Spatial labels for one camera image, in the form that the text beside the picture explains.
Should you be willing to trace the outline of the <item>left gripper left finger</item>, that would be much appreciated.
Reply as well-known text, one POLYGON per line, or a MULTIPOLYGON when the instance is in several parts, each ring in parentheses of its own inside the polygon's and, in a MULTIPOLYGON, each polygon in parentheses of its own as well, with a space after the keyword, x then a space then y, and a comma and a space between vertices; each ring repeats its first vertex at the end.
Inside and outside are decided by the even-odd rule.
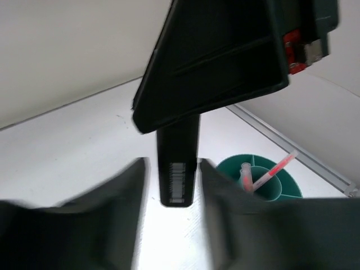
POLYGON ((2 269, 130 269, 146 160, 61 206, 1 201, 2 269))

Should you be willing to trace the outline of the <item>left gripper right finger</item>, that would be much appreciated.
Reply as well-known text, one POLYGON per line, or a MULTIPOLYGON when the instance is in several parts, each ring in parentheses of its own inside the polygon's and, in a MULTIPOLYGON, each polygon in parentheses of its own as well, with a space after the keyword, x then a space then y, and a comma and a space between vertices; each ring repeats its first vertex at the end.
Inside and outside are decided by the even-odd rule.
POLYGON ((214 269, 359 268, 359 199, 266 202, 200 169, 214 269))

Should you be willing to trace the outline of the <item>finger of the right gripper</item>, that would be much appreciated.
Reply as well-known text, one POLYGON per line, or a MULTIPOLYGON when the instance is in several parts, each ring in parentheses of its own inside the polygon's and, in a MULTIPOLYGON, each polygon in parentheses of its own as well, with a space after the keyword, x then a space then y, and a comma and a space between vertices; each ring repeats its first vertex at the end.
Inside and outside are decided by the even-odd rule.
POLYGON ((133 100, 150 133, 289 85, 275 1, 172 1, 133 100))

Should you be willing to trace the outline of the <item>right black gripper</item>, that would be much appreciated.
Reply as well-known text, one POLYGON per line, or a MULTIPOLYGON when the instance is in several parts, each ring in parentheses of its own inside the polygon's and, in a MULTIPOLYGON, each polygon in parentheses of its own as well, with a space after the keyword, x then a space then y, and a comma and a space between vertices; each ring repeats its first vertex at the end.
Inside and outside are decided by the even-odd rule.
POLYGON ((294 75, 330 54, 329 33, 340 22, 339 1, 267 1, 285 71, 294 75))

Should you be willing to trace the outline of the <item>orange pen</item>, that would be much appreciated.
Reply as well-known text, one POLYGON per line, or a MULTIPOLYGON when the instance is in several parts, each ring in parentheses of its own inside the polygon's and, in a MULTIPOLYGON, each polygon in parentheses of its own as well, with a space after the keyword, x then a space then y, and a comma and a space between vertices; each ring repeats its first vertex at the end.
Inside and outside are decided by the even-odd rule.
POLYGON ((248 193, 254 192, 253 187, 253 179, 251 174, 251 164, 250 163, 242 163, 240 170, 240 180, 244 190, 248 193))

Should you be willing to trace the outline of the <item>red white pen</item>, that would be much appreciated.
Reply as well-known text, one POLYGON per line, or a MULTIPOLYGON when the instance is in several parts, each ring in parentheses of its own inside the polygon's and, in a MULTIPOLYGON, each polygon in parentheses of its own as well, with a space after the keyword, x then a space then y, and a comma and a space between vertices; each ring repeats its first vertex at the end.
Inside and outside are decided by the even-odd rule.
POLYGON ((257 189, 261 188, 264 184, 266 184, 272 177, 274 177, 278 172, 283 170, 288 163, 294 160, 298 155, 298 152, 294 150, 293 152, 289 153, 285 156, 279 163, 277 163, 272 169, 262 175, 254 184, 253 190, 256 191, 257 189))

